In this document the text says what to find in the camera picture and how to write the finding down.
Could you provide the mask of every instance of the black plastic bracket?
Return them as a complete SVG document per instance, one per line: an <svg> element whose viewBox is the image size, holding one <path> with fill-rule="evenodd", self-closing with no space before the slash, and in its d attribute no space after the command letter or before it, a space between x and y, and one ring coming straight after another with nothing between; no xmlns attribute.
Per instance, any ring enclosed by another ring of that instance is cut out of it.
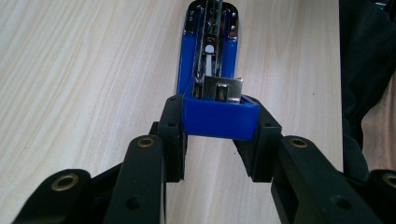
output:
<svg viewBox="0 0 396 224"><path fill-rule="evenodd" d="M105 223L164 223L164 185L162 140L137 137L120 168Z"/></svg>
<svg viewBox="0 0 396 224"><path fill-rule="evenodd" d="M92 203L91 176L84 170L63 170L44 180L13 223L83 223Z"/></svg>
<svg viewBox="0 0 396 224"><path fill-rule="evenodd" d="M187 135L181 125L181 103L182 94L168 98L157 127L163 140L166 182L184 179Z"/></svg>
<svg viewBox="0 0 396 224"><path fill-rule="evenodd" d="M309 140L284 137L276 161L271 191L282 223L381 223Z"/></svg>
<svg viewBox="0 0 396 224"><path fill-rule="evenodd" d="M277 145L282 138L282 127L265 107L255 98L249 97L260 105L260 114L253 138L249 141L233 140L242 158L247 175L253 182L271 182L272 166Z"/></svg>

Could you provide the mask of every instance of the blue stapler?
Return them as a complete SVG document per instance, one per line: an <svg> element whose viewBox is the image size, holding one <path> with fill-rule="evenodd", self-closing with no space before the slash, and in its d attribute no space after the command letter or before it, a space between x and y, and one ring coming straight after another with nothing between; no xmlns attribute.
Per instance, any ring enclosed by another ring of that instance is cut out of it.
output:
<svg viewBox="0 0 396 224"><path fill-rule="evenodd" d="M189 5L177 78L186 134L252 138L260 107L241 94L243 79L233 78L237 46L236 7L216 0Z"/></svg>

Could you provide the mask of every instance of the black cloth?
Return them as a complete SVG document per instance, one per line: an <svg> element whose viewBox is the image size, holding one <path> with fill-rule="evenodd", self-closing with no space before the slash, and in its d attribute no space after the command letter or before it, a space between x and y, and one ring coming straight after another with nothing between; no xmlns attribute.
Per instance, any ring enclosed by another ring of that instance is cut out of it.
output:
<svg viewBox="0 0 396 224"><path fill-rule="evenodd" d="M396 67L396 25L369 0L339 0L344 173L368 174L361 121L378 103Z"/></svg>

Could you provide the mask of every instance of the blue plastic housing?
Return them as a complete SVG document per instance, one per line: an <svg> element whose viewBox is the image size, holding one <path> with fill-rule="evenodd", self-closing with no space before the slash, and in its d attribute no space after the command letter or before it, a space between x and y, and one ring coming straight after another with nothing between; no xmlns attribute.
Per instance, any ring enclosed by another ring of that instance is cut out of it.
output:
<svg viewBox="0 0 396 224"><path fill-rule="evenodd" d="M181 39L177 94L183 93L181 122L186 134L249 140L256 130L260 106L242 95L240 104L201 100L191 96L192 67L197 33L185 33ZM237 41L223 37L221 76L233 78Z"/></svg>

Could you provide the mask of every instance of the wooden table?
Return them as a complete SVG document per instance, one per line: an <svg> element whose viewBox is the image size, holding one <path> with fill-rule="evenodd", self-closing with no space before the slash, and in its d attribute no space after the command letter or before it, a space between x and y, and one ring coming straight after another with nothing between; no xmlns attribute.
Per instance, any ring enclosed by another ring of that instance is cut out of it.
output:
<svg viewBox="0 0 396 224"><path fill-rule="evenodd" d="M239 9L235 75L283 134L342 169L338 1L229 1ZM0 222L49 175L98 175L123 160L176 91L190 1L0 2ZM277 223L230 140L191 137L168 223Z"/></svg>

